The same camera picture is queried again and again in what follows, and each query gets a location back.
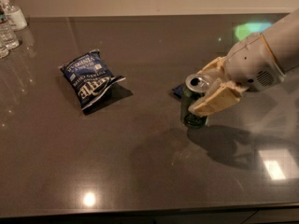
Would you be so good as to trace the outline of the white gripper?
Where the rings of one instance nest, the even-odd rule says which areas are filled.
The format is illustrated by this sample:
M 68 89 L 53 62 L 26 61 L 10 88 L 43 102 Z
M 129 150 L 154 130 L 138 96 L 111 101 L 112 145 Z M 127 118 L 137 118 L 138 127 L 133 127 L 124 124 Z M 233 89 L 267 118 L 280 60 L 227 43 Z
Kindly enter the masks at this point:
M 259 33 L 252 33 L 234 44 L 226 58 L 214 59 L 197 74 L 212 85 L 204 97 L 188 108 L 199 117 L 236 105 L 245 91 L 264 91 L 283 82 L 286 76 Z

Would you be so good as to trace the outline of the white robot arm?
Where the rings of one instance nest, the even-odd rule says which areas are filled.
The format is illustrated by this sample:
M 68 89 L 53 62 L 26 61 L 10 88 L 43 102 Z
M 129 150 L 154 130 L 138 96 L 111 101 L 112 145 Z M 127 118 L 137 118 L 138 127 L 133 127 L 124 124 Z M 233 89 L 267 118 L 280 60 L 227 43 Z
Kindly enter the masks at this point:
M 245 91 L 264 91 L 299 65 L 299 10 L 232 46 L 199 71 L 209 79 L 204 97 L 189 106 L 199 117 L 236 105 Z

